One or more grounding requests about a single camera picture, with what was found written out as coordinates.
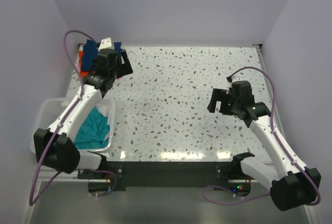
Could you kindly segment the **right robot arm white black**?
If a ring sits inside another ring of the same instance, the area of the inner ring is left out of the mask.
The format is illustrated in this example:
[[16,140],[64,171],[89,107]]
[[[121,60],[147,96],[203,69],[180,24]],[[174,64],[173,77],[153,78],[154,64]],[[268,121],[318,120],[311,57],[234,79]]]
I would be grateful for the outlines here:
[[255,134],[274,166],[272,169],[253,153],[245,152],[233,156],[227,175],[254,178],[269,190],[272,201],[281,211],[316,203],[321,181],[319,171],[308,168],[295,154],[274,125],[265,103],[255,102],[251,84],[236,81],[227,90],[213,89],[208,111],[215,112],[217,103],[221,114],[238,117]]

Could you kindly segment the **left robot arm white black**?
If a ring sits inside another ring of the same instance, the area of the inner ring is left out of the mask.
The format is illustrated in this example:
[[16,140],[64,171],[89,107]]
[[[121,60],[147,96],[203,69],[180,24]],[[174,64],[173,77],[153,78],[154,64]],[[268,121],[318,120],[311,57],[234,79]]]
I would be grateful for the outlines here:
[[101,49],[64,112],[49,127],[35,131],[33,140],[38,166],[67,174],[75,170],[102,169],[106,157],[98,152],[78,150],[74,140],[88,114],[113,87],[115,80],[132,73],[124,49]]

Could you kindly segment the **dark blue printed t-shirt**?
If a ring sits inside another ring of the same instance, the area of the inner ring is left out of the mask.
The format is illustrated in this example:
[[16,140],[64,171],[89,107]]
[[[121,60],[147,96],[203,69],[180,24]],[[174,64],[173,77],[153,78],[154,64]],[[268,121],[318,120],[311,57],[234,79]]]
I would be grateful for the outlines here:
[[[118,42],[113,42],[114,44],[114,50],[118,53],[120,53],[121,48],[122,48],[122,42],[118,41]],[[98,47],[100,45],[100,42],[97,43],[93,40],[87,39],[86,43],[84,44],[83,47],[83,52],[84,54],[91,60],[91,63],[89,65],[89,69],[91,68],[91,66],[93,65],[93,60],[97,58],[98,56]]]

